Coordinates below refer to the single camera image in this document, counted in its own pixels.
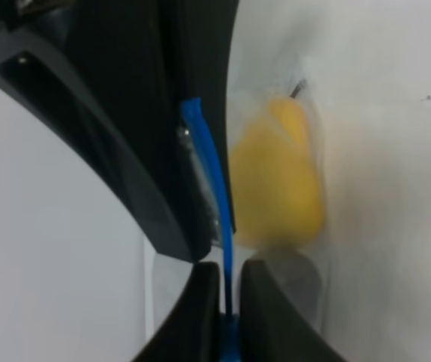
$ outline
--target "yellow object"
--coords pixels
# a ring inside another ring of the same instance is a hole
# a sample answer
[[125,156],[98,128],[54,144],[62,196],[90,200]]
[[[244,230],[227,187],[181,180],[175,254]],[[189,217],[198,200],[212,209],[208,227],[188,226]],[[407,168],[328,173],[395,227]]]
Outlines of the yellow object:
[[[236,240],[255,248],[280,242],[303,246],[317,237],[324,222],[322,188],[307,154],[309,135],[304,132],[309,128],[297,107],[273,100],[269,108],[290,136],[260,116],[230,153]],[[300,120],[295,124],[290,122],[294,115]]]

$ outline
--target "yellow sponge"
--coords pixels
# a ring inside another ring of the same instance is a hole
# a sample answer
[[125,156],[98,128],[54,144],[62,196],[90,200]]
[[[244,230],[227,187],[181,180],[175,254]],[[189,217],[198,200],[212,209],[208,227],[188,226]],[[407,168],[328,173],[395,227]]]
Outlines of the yellow sponge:
[[269,103],[269,112],[289,137],[260,116],[229,156],[236,240],[248,247],[281,241],[303,246],[324,222],[322,188],[308,156],[306,116],[293,100],[289,103]]

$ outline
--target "blue wire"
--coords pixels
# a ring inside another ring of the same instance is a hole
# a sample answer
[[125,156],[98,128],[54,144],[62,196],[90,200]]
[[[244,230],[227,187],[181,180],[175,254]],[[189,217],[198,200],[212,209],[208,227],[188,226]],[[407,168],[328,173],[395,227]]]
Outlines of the blue wire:
[[181,105],[182,118],[188,127],[195,151],[215,194],[222,228],[223,276],[225,279],[226,316],[232,318],[232,219],[222,168],[210,130],[203,118],[200,98],[184,100]]

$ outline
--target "blue cable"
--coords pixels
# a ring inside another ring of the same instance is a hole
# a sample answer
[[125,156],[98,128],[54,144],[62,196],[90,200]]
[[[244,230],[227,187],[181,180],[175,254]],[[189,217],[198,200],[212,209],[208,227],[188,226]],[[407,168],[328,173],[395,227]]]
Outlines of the blue cable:
[[200,158],[202,167],[211,184],[220,213],[223,247],[223,276],[225,280],[225,311],[232,320],[232,219],[222,168],[205,119],[203,118],[200,98],[184,100],[181,105],[182,118],[192,136],[192,143]]

